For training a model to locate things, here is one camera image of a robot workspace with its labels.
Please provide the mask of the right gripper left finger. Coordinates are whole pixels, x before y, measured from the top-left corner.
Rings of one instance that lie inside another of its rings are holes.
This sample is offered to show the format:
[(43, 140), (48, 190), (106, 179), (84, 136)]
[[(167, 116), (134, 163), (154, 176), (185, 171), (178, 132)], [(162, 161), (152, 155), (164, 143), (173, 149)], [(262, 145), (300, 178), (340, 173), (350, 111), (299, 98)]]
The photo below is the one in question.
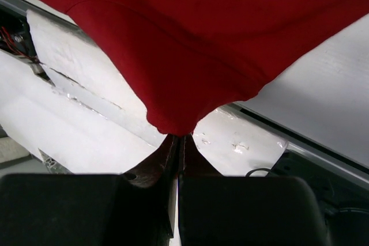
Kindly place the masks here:
[(168, 245), (178, 139), (125, 173), (1, 178), (2, 245)]

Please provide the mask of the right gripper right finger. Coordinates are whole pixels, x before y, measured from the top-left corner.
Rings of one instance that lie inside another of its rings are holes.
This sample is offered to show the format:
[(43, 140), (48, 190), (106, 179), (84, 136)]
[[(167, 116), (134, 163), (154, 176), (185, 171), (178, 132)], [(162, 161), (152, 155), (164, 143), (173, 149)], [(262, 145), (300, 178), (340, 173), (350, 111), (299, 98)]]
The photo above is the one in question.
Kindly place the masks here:
[(328, 245), (315, 195), (296, 177), (223, 176), (180, 140), (178, 227), (182, 245)]

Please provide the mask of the dark red t shirt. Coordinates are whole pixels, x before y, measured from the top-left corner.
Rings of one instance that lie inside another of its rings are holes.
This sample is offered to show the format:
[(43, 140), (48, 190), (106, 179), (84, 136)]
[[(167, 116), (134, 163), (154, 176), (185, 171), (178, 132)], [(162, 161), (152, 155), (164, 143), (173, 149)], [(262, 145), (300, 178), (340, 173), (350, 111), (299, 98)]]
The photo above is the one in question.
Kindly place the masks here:
[(163, 134), (192, 132), (217, 107), (248, 100), (368, 0), (40, 0), (107, 54)]

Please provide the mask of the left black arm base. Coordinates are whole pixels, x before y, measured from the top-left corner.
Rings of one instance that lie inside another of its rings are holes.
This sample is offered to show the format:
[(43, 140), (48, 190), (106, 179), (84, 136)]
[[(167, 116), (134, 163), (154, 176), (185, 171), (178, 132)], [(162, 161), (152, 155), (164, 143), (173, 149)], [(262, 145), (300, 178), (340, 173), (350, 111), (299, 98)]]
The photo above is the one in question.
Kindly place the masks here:
[(1, 50), (39, 63), (25, 16), (1, 6)]

